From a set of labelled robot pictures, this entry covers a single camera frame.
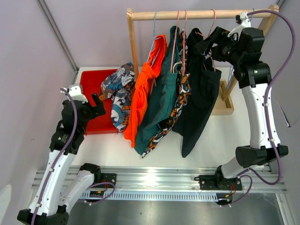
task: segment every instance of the white table surface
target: white table surface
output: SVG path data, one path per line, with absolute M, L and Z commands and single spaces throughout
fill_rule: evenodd
M 81 67 L 76 83 L 86 70 L 116 67 Z M 220 67 L 227 79 L 229 68 Z M 183 158 L 180 153 L 182 137 L 171 131 L 144 159 L 131 147 L 122 133 L 85 136 L 72 165 L 93 163 L 100 166 L 155 166 L 180 168 L 217 167 L 235 156 L 237 146 L 250 141 L 250 126 L 246 104 L 238 85 L 231 93 L 234 112 L 229 116 L 211 116 L 193 151 Z

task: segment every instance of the gray wall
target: gray wall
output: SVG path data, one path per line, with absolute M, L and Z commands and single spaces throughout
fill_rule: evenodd
M 273 100 L 275 102 L 275 120 L 277 122 L 277 131 L 280 134 L 281 143 L 288 145 L 289 155 L 282 159 L 284 181 L 290 197 L 290 203 L 293 206 L 294 216 L 300 222 L 300 76 L 299 76 L 299 60 L 300 60 L 300 8 L 299 0 L 287 0 L 281 12 L 287 16 L 296 31 L 296 49 L 290 63 L 283 70 L 273 89 Z M 271 31 L 266 38 L 263 48 L 262 60 L 270 65 L 273 75 L 279 70 L 285 61 L 291 49 L 291 34 L 288 26 L 281 19 L 277 19 Z M 283 122 L 283 116 L 279 106 L 283 109 L 291 127 L 288 128 Z
M 119 66 L 132 60 L 126 9 L 133 11 L 268 8 L 277 0 L 46 0 L 78 66 Z M 208 34 L 212 20 L 188 20 L 187 33 L 198 27 Z M 260 19 L 253 19 L 258 26 Z M 157 21 L 157 34 L 165 34 L 176 21 Z M 184 28 L 184 20 L 179 26 Z M 217 20 L 232 30 L 235 20 Z M 147 59 L 153 40 L 153 21 L 136 21 L 139 65 Z
M 2 224 L 17 224 L 38 168 L 46 164 L 74 74 L 36 1 L 0 3 L 0 190 L 12 185 Z

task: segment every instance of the red tray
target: red tray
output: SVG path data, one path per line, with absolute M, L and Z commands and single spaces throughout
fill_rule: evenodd
M 94 103 L 91 94 L 97 93 L 97 95 L 99 96 L 101 83 L 105 80 L 105 78 L 107 78 L 115 71 L 116 69 L 108 69 L 84 71 L 82 73 L 80 84 L 82 85 L 83 94 L 86 96 L 92 106 L 95 106 L 96 104 Z M 88 123 L 88 127 L 86 129 L 87 135 L 112 134 L 118 132 L 111 119 L 111 99 L 104 100 L 103 104 L 106 110 L 106 114 L 103 116 L 99 116 Z

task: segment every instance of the wooden clothing rack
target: wooden clothing rack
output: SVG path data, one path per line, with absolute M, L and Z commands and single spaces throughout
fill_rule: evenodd
M 279 11 L 278 5 L 270 5 L 268 10 Z M 235 10 L 216 10 L 217 19 L 234 19 L 236 15 L 241 14 L 242 12 L 252 12 L 253 9 L 235 9 Z M 133 58 L 133 64 L 135 68 L 135 77 L 139 75 L 138 59 L 137 59 L 137 50 L 135 42 L 135 27 L 134 21 L 146 21 L 154 20 L 155 12 L 133 12 L 132 9 L 127 9 L 127 22 L 131 43 L 131 52 Z M 156 20 L 177 20 L 178 12 L 177 11 L 159 11 L 156 16 Z M 180 11 L 180 20 L 184 20 L 186 17 L 185 11 Z M 259 29 L 263 30 L 263 34 L 266 35 L 270 30 L 272 24 L 274 23 L 276 16 L 270 13 L 259 13 L 253 15 L 254 18 L 263 18 Z M 214 12 L 212 10 L 201 10 L 201 11 L 188 11 L 187 19 L 213 19 Z M 236 85 L 237 80 L 235 77 L 232 77 L 231 84 L 229 89 L 227 89 L 226 80 L 221 80 L 220 83 L 220 92 L 217 98 L 215 107 L 211 115 L 231 115 L 234 111 L 233 103 L 230 98 L 230 93 Z

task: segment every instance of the metal pole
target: metal pole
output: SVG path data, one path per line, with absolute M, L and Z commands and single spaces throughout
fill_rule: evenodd
M 50 25 L 50 28 L 52 29 L 56 39 L 58 40 L 64 54 L 66 55 L 72 69 L 74 70 L 75 74 L 77 74 L 78 72 L 78 67 L 73 59 L 73 56 L 71 54 L 71 52 L 69 51 L 68 49 L 68 46 L 64 40 L 64 38 L 62 37 L 61 33 L 60 33 L 60 30 L 45 2 L 45 0 L 37 0 L 37 3 L 38 5 L 40 6 L 44 16 L 46 17 L 46 20 L 48 21 L 49 25 Z
M 279 6 L 279 10 L 281 10 L 282 6 L 287 2 L 286 0 L 278 0 L 277 5 Z

